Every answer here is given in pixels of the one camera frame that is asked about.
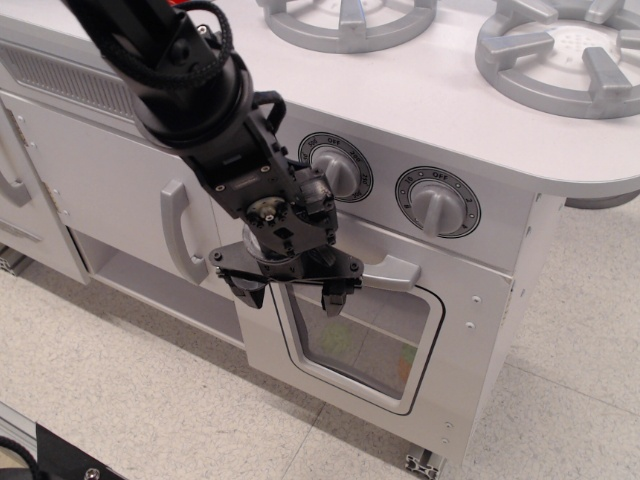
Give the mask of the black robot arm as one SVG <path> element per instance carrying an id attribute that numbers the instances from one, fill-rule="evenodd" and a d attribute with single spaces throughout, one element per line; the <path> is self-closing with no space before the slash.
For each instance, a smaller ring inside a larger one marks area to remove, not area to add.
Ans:
<path id="1" fill-rule="evenodd" d="M 132 92 L 139 130 L 243 222 L 242 241 L 210 255 L 233 293 L 260 308 L 271 282 L 315 284 L 325 312 L 339 314 L 363 264 L 336 248 L 329 182 L 279 144 L 285 102 L 254 90 L 224 12 L 210 1 L 71 1 L 68 9 Z"/>

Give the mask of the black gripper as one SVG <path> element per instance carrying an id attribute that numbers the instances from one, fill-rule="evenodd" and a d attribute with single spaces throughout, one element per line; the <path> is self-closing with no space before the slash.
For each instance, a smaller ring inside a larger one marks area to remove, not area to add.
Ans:
<path id="1" fill-rule="evenodd" d="M 328 317 L 341 313 L 364 272 L 361 260 L 332 246 L 292 257 L 277 254 L 260 246 L 247 227 L 241 241 L 211 251 L 209 260 L 232 293 L 254 309 L 262 308 L 271 282 L 323 285 L 321 305 Z"/>

